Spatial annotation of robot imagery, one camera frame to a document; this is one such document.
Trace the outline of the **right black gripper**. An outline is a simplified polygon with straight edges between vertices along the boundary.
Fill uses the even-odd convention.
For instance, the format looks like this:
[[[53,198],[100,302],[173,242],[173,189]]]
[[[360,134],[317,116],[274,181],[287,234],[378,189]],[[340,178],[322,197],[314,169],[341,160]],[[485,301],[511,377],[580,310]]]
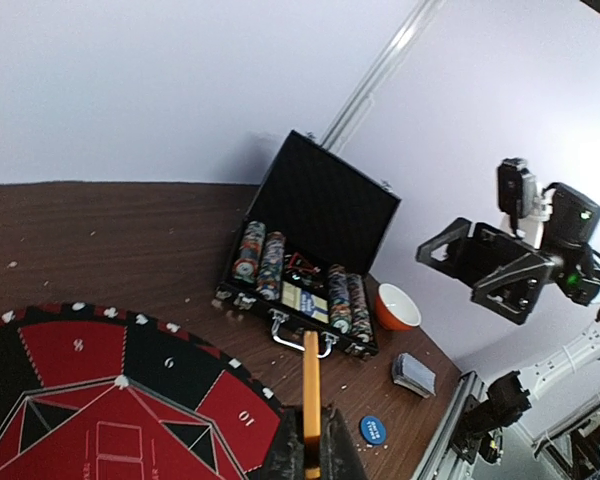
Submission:
[[[600,205],[563,183],[550,186],[552,214],[538,247],[494,226],[458,217],[421,244],[416,260],[471,290],[471,301],[522,325],[545,285],[588,306],[600,291],[600,260],[589,241]]]

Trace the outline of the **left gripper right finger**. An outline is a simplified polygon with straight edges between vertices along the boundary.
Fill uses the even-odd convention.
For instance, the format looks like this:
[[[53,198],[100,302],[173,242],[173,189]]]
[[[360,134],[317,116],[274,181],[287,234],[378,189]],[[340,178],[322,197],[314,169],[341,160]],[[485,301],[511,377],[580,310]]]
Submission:
[[[368,477],[341,411],[328,405],[321,412],[320,468],[327,480],[367,480]]]

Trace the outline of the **blue small blind button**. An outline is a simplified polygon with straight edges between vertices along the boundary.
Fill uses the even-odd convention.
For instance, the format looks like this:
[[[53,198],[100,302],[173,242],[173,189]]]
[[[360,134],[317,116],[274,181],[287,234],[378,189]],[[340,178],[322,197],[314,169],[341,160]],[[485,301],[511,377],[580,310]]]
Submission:
[[[383,445],[387,440],[386,427],[384,423],[375,416],[364,416],[359,422],[359,430],[361,436],[370,445]]]

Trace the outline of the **orange big blind button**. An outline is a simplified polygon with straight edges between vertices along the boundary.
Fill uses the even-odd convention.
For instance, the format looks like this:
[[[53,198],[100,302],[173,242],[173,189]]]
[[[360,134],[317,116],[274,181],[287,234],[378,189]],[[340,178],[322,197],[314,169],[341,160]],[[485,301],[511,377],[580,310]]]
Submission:
[[[321,394],[318,334],[304,332],[303,440],[306,479],[320,479]]]

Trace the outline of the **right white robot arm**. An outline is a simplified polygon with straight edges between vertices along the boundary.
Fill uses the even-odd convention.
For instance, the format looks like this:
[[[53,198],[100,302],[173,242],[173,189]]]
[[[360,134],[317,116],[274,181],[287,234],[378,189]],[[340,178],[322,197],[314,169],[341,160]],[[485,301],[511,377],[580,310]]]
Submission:
[[[574,340],[492,382],[484,401],[467,399],[449,446],[468,462],[495,461],[497,430],[517,422],[554,384],[600,360],[600,253],[589,244],[600,206],[563,183],[540,189],[518,180],[499,186],[498,205],[507,231],[459,217],[418,247],[417,261],[469,286],[472,302],[516,325],[551,283],[572,302],[599,310]]]

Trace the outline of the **orange white bowl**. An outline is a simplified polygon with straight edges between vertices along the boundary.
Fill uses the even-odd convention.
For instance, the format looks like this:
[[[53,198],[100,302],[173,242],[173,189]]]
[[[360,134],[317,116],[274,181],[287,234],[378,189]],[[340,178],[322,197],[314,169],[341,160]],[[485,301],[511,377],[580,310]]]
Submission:
[[[382,283],[377,290],[375,315],[389,331],[409,331],[421,325],[422,317],[415,302],[400,288]]]

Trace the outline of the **chip row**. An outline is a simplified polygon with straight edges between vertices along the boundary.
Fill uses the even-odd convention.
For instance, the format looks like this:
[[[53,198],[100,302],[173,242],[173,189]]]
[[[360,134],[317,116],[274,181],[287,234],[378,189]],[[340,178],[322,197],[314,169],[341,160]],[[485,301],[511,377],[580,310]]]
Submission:
[[[232,267],[236,280],[254,284],[266,237],[266,226],[260,221],[250,221],[241,238],[238,256]]]
[[[352,313],[346,270],[341,265],[331,265],[327,277],[330,325],[340,333],[347,334],[352,327]]]
[[[278,300],[284,267],[286,237],[280,231],[269,233],[265,240],[256,291],[266,300]]]
[[[347,286],[352,315],[351,334],[363,343],[369,343],[373,332],[362,277],[359,274],[348,273]]]

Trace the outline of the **boxed card decks in case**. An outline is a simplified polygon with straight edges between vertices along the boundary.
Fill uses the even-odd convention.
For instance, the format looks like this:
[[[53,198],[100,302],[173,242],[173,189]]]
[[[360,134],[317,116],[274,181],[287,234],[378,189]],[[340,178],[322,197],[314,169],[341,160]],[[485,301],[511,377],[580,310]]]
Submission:
[[[289,282],[282,284],[282,303],[316,321],[328,324],[327,300]]]

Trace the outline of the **back right chip row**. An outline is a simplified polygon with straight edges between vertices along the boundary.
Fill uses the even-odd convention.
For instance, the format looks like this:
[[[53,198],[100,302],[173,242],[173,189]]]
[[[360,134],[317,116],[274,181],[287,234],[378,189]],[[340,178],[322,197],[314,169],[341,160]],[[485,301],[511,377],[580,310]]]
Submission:
[[[346,270],[341,265],[331,265],[327,277],[330,325],[340,333],[347,334],[352,327],[352,313]]]

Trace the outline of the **front left chip row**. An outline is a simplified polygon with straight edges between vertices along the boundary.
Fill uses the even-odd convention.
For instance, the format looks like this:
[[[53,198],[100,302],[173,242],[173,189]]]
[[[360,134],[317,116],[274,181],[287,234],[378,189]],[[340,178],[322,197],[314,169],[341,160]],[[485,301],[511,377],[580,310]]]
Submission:
[[[286,237],[280,231],[269,233],[265,240],[256,291],[266,300],[278,300],[284,267]]]

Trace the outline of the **back left chip row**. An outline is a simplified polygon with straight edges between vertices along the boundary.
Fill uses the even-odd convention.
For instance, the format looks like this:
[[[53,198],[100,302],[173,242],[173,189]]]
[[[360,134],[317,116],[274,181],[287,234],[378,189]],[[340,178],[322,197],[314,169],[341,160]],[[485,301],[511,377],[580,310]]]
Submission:
[[[260,221],[250,221],[241,238],[238,256],[232,267],[236,280],[254,284],[266,237],[266,226]]]

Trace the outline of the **black poker chip case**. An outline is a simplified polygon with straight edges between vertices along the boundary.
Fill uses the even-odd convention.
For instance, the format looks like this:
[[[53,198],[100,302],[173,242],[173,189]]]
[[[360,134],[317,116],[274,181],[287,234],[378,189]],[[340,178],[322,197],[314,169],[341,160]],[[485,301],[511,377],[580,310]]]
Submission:
[[[245,310],[268,322],[272,338],[284,345],[301,346],[280,336],[315,330],[328,352],[340,350],[368,358],[379,352],[373,325],[372,300],[365,281],[400,205],[400,198],[338,156],[297,131],[291,131],[268,168],[235,235],[226,266],[216,287],[216,299],[237,310]],[[266,237],[280,231],[286,237],[281,293],[266,300],[249,284],[236,280],[232,267],[241,238],[250,221],[266,226]],[[300,252],[321,267],[319,275],[287,273],[285,255]],[[338,264],[348,273],[362,277],[373,337],[363,343],[351,334],[340,333],[282,303],[282,284],[289,282],[327,300],[328,270]]]

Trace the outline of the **round red black poker mat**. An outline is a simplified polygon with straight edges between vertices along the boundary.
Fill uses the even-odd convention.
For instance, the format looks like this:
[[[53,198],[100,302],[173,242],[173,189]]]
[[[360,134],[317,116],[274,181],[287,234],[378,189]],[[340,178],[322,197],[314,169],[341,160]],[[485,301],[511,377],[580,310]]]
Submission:
[[[82,302],[0,317],[0,479],[261,479],[282,413],[177,324]]]

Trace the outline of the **front aluminium rail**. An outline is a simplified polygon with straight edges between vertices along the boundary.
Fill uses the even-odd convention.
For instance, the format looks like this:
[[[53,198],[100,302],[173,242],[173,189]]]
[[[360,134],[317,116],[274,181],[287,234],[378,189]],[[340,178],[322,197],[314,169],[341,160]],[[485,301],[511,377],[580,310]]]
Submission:
[[[462,415],[485,395],[486,384],[475,371],[461,376],[442,420],[411,475],[412,480],[473,478],[475,461],[467,461],[462,453],[456,453],[452,448],[452,439]]]

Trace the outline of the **right aluminium frame post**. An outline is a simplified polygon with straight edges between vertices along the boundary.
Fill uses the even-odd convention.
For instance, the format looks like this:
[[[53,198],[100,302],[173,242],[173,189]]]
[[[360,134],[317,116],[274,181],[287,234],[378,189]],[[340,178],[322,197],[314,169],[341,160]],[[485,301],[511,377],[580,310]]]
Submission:
[[[321,137],[320,145],[339,154],[374,106],[375,96],[395,74],[409,51],[441,13],[446,1],[416,1],[407,17],[380,51]]]

